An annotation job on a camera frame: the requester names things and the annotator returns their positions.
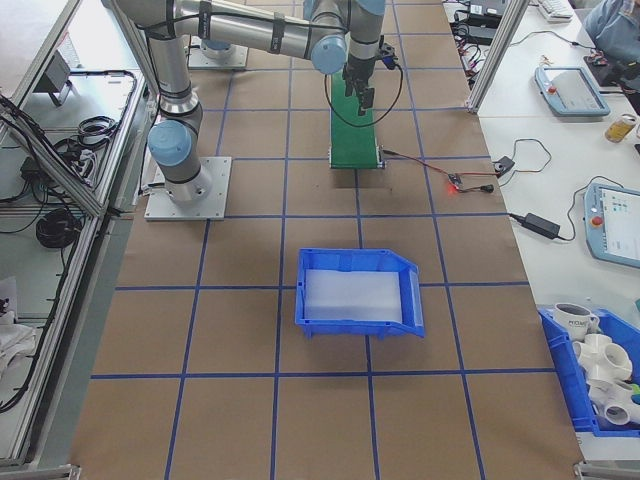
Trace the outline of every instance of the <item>touchscreen display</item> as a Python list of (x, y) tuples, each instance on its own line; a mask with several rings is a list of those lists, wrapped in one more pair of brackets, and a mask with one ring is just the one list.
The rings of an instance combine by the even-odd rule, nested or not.
[(602, 108), (581, 70), (548, 69), (545, 73), (566, 109), (588, 111)]
[(640, 196), (600, 189), (606, 251), (640, 260)]

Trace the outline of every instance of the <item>blue storage bin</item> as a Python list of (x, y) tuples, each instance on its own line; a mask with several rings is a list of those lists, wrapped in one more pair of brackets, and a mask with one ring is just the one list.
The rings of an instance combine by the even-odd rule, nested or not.
[[(339, 320), (305, 318), (307, 272), (309, 270), (397, 272), (400, 283), (402, 322), (351, 318)], [(317, 333), (376, 335), (379, 338), (384, 338), (387, 335), (412, 333), (424, 337), (418, 267), (391, 250), (301, 249), (298, 257), (295, 322), (307, 337), (312, 337)]]
[[(600, 422), (594, 412), (588, 395), (584, 371), (578, 365), (572, 342), (566, 329), (553, 321), (553, 309), (538, 310), (547, 344), (556, 367), (564, 400), (576, 432), (592, 432), (598, 437), (640, 437), (640, 427), (630, 424), (616, 426)], [(608, 310), (595, 310), (600, 317), (600, 329), (611, 337), (614, 343), (624, 348), (633, 363), (633, 382), (640, 383), (640, 330), (616, 317)]]

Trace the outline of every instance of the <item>white mug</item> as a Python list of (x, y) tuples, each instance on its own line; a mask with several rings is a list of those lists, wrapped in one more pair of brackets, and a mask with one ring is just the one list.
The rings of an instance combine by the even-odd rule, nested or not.
[(553, 319), (563, 326), (572, 341), (584, 342), (587, 333), (597, 333), (600, 319), (591, 310), (573, 303), (556, 303)]

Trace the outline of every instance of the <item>green conveyor belt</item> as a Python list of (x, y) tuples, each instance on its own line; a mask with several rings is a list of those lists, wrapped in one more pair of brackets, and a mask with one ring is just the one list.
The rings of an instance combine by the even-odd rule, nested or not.
[[(355, 125), (373, 121), (373, 109), (358, 116), (356, 95), (345, 97), (345, 83), (341, 73), (331, 76), (331, 103), (347, 121)], [(347, 125), (331, 112), (331, 168), (380, 168), (378, 146), (373, 126), (355, 128)]]

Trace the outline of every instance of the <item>white pipe fitting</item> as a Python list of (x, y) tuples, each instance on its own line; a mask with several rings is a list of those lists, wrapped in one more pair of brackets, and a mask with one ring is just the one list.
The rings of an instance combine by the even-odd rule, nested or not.
[(616, 380), (624, 381), (631, 376), (633, 365), (629, 355), (611, 337), (588, 334), (584, 343), (573, 342), (573, 352), (592, 387), (606, 391)]
[(589, 389), (589, 398), (599, 414), (614, 425), (640, 423), (640, 405), (633, 402), (632, 395), (633, 388), (620, 381), (609, 385), (607, 390), (597, 387)]

